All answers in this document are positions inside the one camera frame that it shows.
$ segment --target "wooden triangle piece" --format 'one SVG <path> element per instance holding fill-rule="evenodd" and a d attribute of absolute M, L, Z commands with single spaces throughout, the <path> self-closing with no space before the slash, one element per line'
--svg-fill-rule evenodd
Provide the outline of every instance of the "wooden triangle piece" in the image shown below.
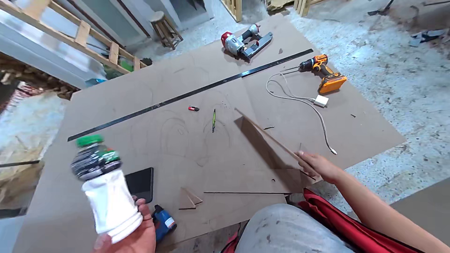
<path fill-rule="evenodd" d="M 192 202 L 194 203 L 194 205 L 196 204 L 200 204 L 201 202 L 203 202 L 203 200 L 201 200 L 199 197 L 197 197 L 194 193 L 192 193 L 192 191 L 190 191 L 188 188 L 182 187 L 182 189 L 184 189 L 186 191 L 186 193 L 188 194 L 189 198 L 192 200 Z"/>
<path fill-rule="evenodd" d="M 180 206 L 178 207 L 178 209 L 195 209 L 194 202 L 192 202 L 191 198 L 188 196 L 187 191 L 183 187 L 180 189 Z"/>

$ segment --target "hand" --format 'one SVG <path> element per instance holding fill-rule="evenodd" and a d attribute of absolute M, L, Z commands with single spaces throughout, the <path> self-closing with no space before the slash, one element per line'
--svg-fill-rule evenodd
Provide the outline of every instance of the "hand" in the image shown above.
<path fill-rule="evenodd" d="M 321 155 L 309 154 L 303 151 L 297 151 L 294 152 L 294 154 L 311 165 L 311 167 L 320 174 L 317 175 L 314 171 L 311 171 L 308 168 L 303 168 L 309 176 L 322 176 L 322 178 L 330 184 L 335 184 L 339 177 L 343 173 L 345 173 L 341 168 L 332 164 L 329 160 Z"/>
<path fill-rule="evenodd" d="M 136 201 L 138 210 L 144 217 L 142 223 L 129 236 L 115 244 L 111 244 L 108 234 L 99 235 L 92 253 L 154 253 L 156 249 L 155 225 L 145 199 Z"/>

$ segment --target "white charger adapter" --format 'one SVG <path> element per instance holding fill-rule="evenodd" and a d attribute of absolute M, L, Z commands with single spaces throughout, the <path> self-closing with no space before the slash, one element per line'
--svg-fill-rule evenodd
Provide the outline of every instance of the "white charger adapter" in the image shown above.
<path fill-rule="evenodd" d="M 325 107 L 328 103 L 328 98 L 321 96 L 321 95 L 317 95 L 317 97 L 314 100 L 314 104 L 318 105 L 320 107 Z"/>

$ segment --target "bottle label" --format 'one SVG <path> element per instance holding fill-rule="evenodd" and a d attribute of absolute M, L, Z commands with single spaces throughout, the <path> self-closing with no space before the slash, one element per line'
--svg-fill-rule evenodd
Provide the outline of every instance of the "bottle label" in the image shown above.
<path fill-rule="evenodd" d="M 164 224 L 166 225 L 167 228 L 171 228 L 175 224 L 175 221 L 173 220 L 172 217 L 170 217 L 164 222 Z"/>

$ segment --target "wooden stool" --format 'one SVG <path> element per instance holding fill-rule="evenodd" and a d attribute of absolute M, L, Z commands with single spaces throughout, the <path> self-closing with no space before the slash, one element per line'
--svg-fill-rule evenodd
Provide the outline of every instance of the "wooden stool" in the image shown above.
<path fill-rule="evenodd" d="M 166 18 L 166 16 L 164 16 L 164 12 L 155 12 L 152 20 L 150 20 L 150 23 L 152 24 L 153 29 L 161 40 L 163 46 L 167 46 L 167 44 L 169 44 L 170 47 L 175 50 L 174 42 L 175 44 L 178 44 L 183 40 L 178 31 L 173 27 L 172 23 Z M 178 36 L 180 38 L 180 41 L 177 41 L 174 35 Z"/>

